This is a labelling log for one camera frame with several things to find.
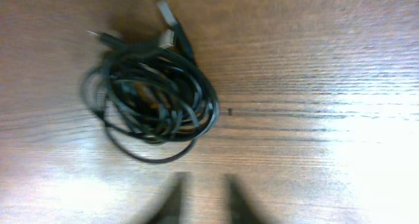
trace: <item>black cable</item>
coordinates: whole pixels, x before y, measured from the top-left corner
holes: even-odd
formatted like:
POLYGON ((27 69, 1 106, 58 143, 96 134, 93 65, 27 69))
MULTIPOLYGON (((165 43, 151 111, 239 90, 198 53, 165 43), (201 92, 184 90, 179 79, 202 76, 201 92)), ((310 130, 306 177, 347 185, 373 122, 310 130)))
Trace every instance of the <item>black cable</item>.
POLYGON ((183 29, 178 23, 172 27, 181 54, 160 48, 155 41, 131 45, 102 33, 100 41, 111 50, 81 86, 83 102, 103 121, 107 137, 142 162, 162 164, 181 158, 219 117, 217 95, 195 64, 183 29), (109 104, 115 106, 125 127, 109 121, 109 104), (123 146, 110 129, 151 145, 169 141, 189 141, 189 145, 171 157, 150 159, 123 146))

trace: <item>tangled black cord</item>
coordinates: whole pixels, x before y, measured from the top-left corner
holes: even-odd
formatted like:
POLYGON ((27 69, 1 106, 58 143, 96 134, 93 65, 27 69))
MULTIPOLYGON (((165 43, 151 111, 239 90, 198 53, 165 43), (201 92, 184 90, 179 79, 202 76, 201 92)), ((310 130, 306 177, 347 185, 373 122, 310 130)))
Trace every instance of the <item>tangled black cord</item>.
POLYGON ((83 102, 103 121, 107 137, 121 151, 142 162, 162 164, 181 158, 219 117, 217 95, 196 66, 185 33, 180 24, 173 29, 181 54, 152 42, 129 45, 102 33, 100 41, 112 50, 86 75, 81 86, 83 102), (100 78, 98 84, 93 84, 95 77, 100 78), (88 97, 91 91, 93 99, 88 97), (115 106, 126 128, 109 121, 109 104, 115 106), (151 145, 190 143, 176 155, 149 159, 128 150, 110 129, 151 145))

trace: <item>coiled cable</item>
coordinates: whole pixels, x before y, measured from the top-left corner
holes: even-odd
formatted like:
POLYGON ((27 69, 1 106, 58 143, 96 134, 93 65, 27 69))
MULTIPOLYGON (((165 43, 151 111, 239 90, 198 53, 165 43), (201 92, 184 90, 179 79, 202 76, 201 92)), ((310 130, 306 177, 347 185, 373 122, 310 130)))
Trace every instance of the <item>coiled cable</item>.
POLYGON ((172 162, 187 154, 214 126, 220 110, 214 88, 198 69, 185 32, 177 21, 169 25, 173 33, 167 33, 174 34, 180 53, 160 48, 156 41, 127 44, 102 33, 99 40, 111 50, 81 85, 83 102, 103 122, 107 137, 132 158, 153 164, 172 162), (99 83, 93 84, 94 77, 100 78, 99 83), (93 92, 93 99, 88 92, 93 92), (115 106, 125 126, 108 119, 109 104, 115 106), (176 155, 150 159, 123 146, 111 129, 150 145, 189 144, 176 155))

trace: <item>wooden surface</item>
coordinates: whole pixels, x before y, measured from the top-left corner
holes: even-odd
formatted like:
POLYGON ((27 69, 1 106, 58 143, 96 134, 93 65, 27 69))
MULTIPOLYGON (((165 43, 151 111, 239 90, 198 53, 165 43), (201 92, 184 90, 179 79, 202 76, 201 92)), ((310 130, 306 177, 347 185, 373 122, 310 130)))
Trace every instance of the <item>wooden surface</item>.
POLYGON ((184 223, 228 223, 224 173, 271 223, 419 222, 419 0, 168 2, 222 113, 152 166, 77 92, 103 50, 85 30, 149 37, 153 1, 1 0, 0 223, 135 223, 174 172, 191 172, 184 223))

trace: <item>wood grain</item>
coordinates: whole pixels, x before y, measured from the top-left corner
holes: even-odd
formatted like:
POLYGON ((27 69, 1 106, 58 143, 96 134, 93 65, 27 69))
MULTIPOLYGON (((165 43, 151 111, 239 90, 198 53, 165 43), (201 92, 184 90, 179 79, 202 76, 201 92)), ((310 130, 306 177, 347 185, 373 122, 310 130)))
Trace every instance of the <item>wood grain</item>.
POLYGON ((222 113, 152 166, 77 92, 103 50, 85 30, 150 37, 153 0, 1 0, 1 223, 138 223, 174 172, 184 223, 228 223, 224 173, 271 223, 419 222, 419 0, 168 1, 222 113))

